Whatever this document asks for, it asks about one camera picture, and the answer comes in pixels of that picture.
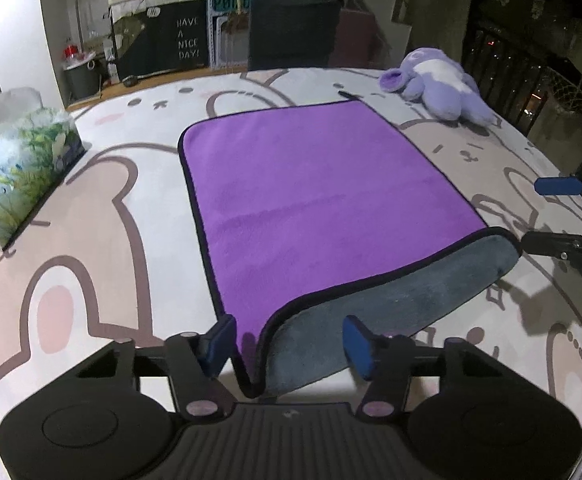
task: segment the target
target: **pink blush mark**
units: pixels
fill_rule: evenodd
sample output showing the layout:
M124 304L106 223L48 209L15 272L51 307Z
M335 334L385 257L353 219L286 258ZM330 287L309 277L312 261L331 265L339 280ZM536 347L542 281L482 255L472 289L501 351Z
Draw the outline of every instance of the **pink blush mark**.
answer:
M102 124L112 123L113 121L117 121L123 115L124 114L105 115L104 117L100 117L97 121L95 121L95 126L101 126Z
M37 336L46 354L66 348L73 328L73 298L65 286L47 290L37 307Z

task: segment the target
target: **purple towel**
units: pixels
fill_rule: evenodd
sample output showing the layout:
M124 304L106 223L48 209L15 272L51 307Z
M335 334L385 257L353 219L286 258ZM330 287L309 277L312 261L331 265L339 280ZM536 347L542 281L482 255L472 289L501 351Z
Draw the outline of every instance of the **purple towel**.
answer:
M485 227L359 101L203 121L180 153L215 307L236 317L242 351L290 301L408 266Z

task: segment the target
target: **gray cloth underside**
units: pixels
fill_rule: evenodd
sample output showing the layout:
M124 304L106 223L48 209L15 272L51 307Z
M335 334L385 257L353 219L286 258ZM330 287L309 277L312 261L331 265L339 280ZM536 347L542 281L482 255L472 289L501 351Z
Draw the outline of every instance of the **gray cloth underside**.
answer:
M288 393L346 368L342 321L349 314L374 333L411 336L479 294L518 259L507 238L489 235L390 283L307 308L274 335L266 393Z

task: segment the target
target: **white cartoon tablecloth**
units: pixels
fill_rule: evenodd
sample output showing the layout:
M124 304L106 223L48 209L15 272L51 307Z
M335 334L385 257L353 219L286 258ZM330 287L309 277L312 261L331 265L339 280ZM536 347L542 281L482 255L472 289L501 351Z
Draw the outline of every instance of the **white cartoon tablecloth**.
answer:
M0 421L18 402L104 346L158 344L215 321L176 146L189 125L241 110L358 96L398 126L485 221L582 234L582 200L538 196L557 169L512 126L434 121L383 94L377 71L278 70L157 88L76 112L87 155L13 247L0 253ZM495 285L417 335L461 336L564 402L582 422L582 279L563 262L524 254ZM224 380L234 385L230 366ZM415 383L411 401L434 390ZM356 402L340 372L284 400ZM0 461L0 480L8 478Z

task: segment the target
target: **black sign board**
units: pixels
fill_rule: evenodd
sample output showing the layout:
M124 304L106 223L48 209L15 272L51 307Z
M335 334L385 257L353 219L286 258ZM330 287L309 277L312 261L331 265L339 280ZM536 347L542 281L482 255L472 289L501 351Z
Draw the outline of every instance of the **black sign board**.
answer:
M149 7L114 24L120 79L208 66L206 0Z

